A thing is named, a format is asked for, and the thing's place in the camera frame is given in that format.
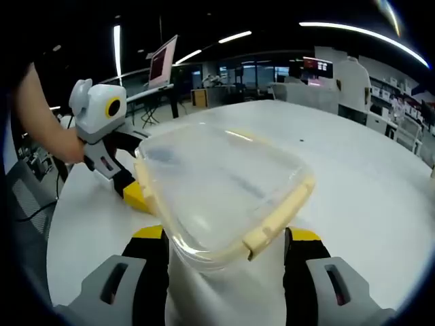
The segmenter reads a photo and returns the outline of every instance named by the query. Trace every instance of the monitor screen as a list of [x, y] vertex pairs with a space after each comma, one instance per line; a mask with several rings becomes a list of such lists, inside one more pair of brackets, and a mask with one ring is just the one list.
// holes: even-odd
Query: monitor screen
[[332, 62], [304, 56], [304, 71], [318, 77], [333, 78]]
[[149, 89], [169, 84], [176, 43], [177, 35], [154, 52], [151, 58]]

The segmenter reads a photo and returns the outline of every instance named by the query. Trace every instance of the transparent plastic box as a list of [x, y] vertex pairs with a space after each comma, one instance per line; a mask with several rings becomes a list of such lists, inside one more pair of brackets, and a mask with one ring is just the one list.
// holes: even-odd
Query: transparent plastic box
[[177, 254], [200, 271], [253, 259], [315, 184], [294, 154], [208, 124], [150, 137], [138, 151], [135, 169], [145, 199]]

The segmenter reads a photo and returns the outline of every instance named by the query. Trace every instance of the plastic container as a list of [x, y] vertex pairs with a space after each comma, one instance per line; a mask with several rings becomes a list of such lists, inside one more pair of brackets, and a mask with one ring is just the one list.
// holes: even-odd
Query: plastic container
[[199, 271], [253, 259], [314, 187], [297, 156], [235, 130], [189, 125], [143, 141], [143, 195], [177, 254]]

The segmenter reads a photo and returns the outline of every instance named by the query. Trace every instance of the black ceiling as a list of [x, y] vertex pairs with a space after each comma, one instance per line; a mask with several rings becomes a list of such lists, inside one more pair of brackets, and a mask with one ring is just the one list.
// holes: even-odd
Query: black ceiling
[[[433, 72], [393, 46], [365, 35], [332, 29], [302, 28], [300, 21], [352, 24], [397, 39], [414, 49], [430, 64], [435, 60], [431, 46], [431, 13], [424, 3], [390, 1], [402, 21], [398, 38], [393, 27], [373, 1], [291, 1], [250, 3], [249, 9], [215, 2], [219, 10], [204, 10], [201, 5], [167, 3], [164, 10], [150, 7], [149, 1], [57, 1], [35, 4], [44, 14], [32, 16], [35, 61], [50, 105], [65, 102], [78, 78], [91, 77], [100, 82], [116, 75], [113, 26], [122, 28], [122, 73], [149, 66], [148, 52], [162, 40], [179, 35], [174, 60], [197, 49], [203, 52], [190, 62], [219, 60], [241, 54], [271, 50], [313, 50], [314, 46], [333, 46], [354, 51], [385, 62], [426, 85], [435, 94]], [[218, 40], [251, 30], [252, 35], [217, 44]], [[62, 48], [53, 52], [60, 44]]]

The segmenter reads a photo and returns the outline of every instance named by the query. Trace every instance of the round white table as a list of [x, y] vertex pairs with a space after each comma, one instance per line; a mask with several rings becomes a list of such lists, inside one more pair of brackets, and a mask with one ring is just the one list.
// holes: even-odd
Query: round white table
[[[397, 309], [418, 285], [435, 244], [435, 182], [417, 156], [355, 122], [279, 101], [228, 105], [148, 129], [161, 134], [206, 122], [256, 134], [299, 155], [317, 185], [293, 225], [322, 238], [370, 285], [382, 308]], [[127, 168], [132, 162], [118, 153]], [[133, 233], [157, 218], [127, 207], [78, 164], [60, 194], [48, 238], [47, 273], [54, 305], [69, 304], [81, 282]]]

